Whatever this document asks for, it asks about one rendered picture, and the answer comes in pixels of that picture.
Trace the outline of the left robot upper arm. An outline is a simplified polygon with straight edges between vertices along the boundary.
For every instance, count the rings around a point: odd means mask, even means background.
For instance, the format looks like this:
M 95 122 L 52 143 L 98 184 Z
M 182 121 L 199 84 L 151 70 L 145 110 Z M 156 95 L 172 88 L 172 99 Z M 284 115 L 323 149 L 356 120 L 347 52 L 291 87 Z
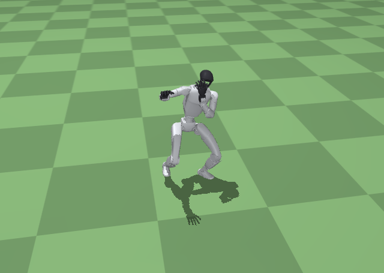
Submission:
M 214 114 L 215 114 L 215 110 L 216 110 L 216 106 L 217 106 L 217 100 L 218 100 L 218 93 L 215 91 L 211 91 L 211 98 L 209 101 L 209 107 L 211 110 L 214 111 Z M 209 114 L 205 114 L 205 116 L 207 118 L 213 118 Z

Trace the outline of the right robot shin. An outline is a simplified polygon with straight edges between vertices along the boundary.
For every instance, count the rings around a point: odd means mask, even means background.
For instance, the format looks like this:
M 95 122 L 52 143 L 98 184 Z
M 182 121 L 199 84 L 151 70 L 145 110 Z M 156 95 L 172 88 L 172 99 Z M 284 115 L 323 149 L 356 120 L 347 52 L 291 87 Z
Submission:
M 172 156 L 170 155 L 170 156 L 167 158 L 166 162 L 164 163 L 165 167 L 175 167 L 176 165 L 171 165 L 171 164 L 172 164 L 172 161 L 173 161 L 173 158 L 172 158 Z

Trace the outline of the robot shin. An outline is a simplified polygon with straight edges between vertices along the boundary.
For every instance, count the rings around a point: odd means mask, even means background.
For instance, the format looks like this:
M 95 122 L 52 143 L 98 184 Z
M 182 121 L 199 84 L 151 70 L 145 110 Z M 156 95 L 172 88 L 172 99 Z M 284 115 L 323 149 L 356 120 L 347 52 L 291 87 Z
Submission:
M 172 156 L 170 155 L 170 156 L 167 158 L 166 162 L 164 163 L 165 167 L 175 167 L 176 165 L 171 165 L 171 164 L 172 164 L 172 161 L 173 161 L 173 158 L 172 158 Z
M 205 172 L 206 170 L 209 170 L 211 168 L 213 168 L 214 166 L 216 166 L 218 163 L 220 162 L 220 160 L 218 162 L 214 162 L 212 161 L 210 158 L 208 158 L 206 160 L 206 163 L 205 165 L 201 168 L 201 172 Z M 204 171 L 205 170 L 205 171 Z

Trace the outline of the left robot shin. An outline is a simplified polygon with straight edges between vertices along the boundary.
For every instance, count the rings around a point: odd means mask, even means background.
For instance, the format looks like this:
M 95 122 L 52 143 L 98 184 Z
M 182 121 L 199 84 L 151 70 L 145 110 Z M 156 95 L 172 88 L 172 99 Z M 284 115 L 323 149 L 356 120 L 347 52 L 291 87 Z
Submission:
M 220 160 L 218 162 L 214 162 L 212 161 L 210 158 L 208 158 L 206 160 L 206 163 L 205 165 L 201 168 L 201 172 L 205 172 L 206 170 L 209 170 L 211 168 L 213 168 L 214 166 L 216 166 L 218 163 L 220 162 Z M 204 171 L 205 170 L 205 171 Z

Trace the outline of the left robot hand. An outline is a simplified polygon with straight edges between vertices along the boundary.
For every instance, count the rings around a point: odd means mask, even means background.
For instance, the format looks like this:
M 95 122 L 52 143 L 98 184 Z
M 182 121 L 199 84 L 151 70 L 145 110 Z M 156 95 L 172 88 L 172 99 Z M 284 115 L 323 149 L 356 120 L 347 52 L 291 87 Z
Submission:
M 203 79 L 202 79 L 202 80 L 203 80 Z M 203 80 L 203 82 L 202 82 L 202 80 L 200 79 L 202 85 L 201 85 L 201 83 L 200 83 L 199 80 L 198 80 L 199 84 L 196 82 L 197 87 L 198 87 L 198 92 L 199 92 L 199 94 L 200 94 L 200 95 L 199 95 L 199 102 L 201 102 L 201 98 L 206 98 L 205 93 L 206 93 L 207 88 L 208 88 L 208 84 L 205 83 L 204 80 Z M 204 86 L 203 86 L 203 83 L 204 83 Z M 199 87 L 199 85 L 200 85 L 200 87 Z

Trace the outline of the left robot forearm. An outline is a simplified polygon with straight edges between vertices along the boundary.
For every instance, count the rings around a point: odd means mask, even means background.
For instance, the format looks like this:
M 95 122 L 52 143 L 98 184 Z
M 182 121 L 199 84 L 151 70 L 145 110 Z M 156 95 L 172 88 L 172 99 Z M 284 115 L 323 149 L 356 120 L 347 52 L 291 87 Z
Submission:
M 206 104 L 206 98 L 201 98 L 201 102 L 199 102 L 199 106 L 203 110 L 204 114 L 209 114 L 211 117 L 214 117 L 214 111 L 208 107 Z

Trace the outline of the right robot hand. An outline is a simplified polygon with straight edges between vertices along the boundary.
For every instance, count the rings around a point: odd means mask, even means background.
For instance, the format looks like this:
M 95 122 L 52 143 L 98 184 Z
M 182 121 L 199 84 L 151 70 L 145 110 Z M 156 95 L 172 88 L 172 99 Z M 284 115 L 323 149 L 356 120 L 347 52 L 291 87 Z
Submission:
M 169 94 L 174 94 L 174 92 L 169 91 L 161 91 L 160 99 L 167 99 Z

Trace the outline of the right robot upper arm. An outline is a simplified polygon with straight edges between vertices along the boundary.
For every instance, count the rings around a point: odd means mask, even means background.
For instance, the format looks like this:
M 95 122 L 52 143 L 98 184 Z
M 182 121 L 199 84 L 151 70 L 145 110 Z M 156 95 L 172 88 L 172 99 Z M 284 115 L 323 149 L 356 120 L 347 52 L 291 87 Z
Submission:
M 174 94 L 169 94 L 167 100 L 170 100 L 169 98 L 177 97 L 180 95 L 186 96 L 190 93 L 190 90 L 191 90 L 190 86 L 181 86 L 180 88 L 174 89 L 171 91 L 171 92 L 174 92 Z

